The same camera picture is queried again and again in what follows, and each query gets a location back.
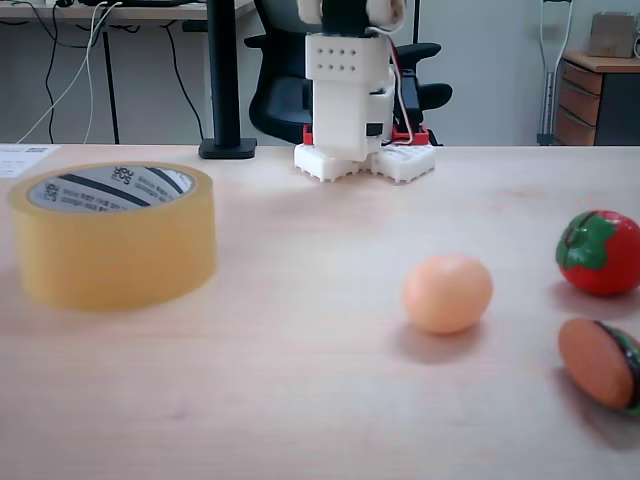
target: black table leg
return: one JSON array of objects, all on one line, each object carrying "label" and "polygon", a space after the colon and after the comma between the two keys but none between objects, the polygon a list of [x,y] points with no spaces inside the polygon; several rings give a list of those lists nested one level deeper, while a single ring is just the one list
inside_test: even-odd
[{"label": "black table leg", "polygon": [[413,5],[413,43],[420,39],[420,0],[415,0]]},{"label": "black table leg", "polygon": [[102,45],[104,47],[104,63],[107,67],[107,84],[109,85],[109,103],[111,104],[111,124],[113,126],[113,140],[116,145],[120,145],[120,132],[118,130],[118,111],[116,109],[116,93],[113,89],[111,50],[109,49],[109,34],[107,32],[102,32]]}]

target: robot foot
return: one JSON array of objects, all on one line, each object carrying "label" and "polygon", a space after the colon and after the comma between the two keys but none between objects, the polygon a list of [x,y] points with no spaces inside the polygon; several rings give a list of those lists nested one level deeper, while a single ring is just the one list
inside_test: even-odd
[{"label": "robot foot", "polygon": [[369,171],[384,175],[396,183],[410,183],[434,170],[436,149],[431,145],[390,145],[380,153],[369,155],[364,162],[350,162],[326,157],[315,147],[298,145],[295,165],[321,182],[334,182],[340,177]]}]

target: toy tomato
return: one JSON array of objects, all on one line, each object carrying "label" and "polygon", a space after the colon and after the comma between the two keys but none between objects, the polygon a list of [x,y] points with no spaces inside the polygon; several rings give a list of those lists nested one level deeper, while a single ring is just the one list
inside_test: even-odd
[{"label": "toy tomato", "polygon": [[562,235],[556,261],[565,278],[595,295],[616,295],[640,285],[640,227],[615,212],[576,217]]}]

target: paper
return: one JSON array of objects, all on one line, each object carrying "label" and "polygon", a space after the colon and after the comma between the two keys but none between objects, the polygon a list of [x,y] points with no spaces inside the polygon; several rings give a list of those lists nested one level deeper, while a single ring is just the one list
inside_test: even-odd
[{"label": "paper", "polygon": [[15,178],[48,157],[57,145],[3,145],[0,144],[0,178]]}]

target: cardboard box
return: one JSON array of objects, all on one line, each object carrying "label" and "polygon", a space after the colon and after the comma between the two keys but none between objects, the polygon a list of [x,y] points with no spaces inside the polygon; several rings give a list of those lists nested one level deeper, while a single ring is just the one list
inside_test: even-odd
[{"label": "cardboard box", "polygon": [[597,13],[593,16],[589,55],[631,58],[637,37],[634,16],[627,13]]}]

